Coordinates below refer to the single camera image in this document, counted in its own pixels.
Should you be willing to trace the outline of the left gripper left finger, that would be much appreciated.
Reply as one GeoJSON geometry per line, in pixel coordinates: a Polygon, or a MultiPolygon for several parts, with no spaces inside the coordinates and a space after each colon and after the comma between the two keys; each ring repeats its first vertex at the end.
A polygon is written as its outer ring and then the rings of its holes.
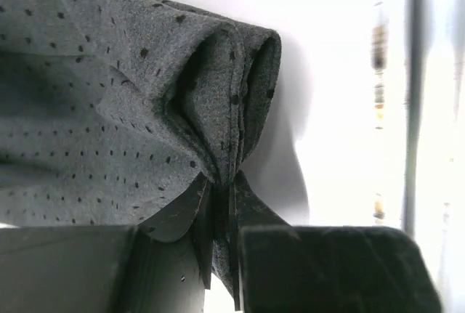
{"type": "Polygon", "coordinates": [[[202,312],[211,183],[198,175],[138,226],[1,231],[3,312],[202,312]]]}

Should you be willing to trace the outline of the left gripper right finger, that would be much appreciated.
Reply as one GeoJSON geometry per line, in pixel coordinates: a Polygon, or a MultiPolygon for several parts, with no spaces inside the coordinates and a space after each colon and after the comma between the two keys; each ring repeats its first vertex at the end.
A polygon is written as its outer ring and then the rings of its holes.
{"type": "Polygon", "coordinates": [[[228,193],[235,306],[244,312],[441,312],[417,244],[392,227],[293,227],[251,190],[228,193]]]}

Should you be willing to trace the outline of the dark grey dotted skirt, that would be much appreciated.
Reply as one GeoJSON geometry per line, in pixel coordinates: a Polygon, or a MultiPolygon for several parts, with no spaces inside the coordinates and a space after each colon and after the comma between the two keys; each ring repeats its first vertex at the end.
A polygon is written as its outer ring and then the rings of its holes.
{"type": "Polygon", "coordinates": [[[238,290],[231,197],[262,134],[279,34],[169,0],[1,0],[1,222],[140,224],[214,199],[212,271],[238,290]]]}

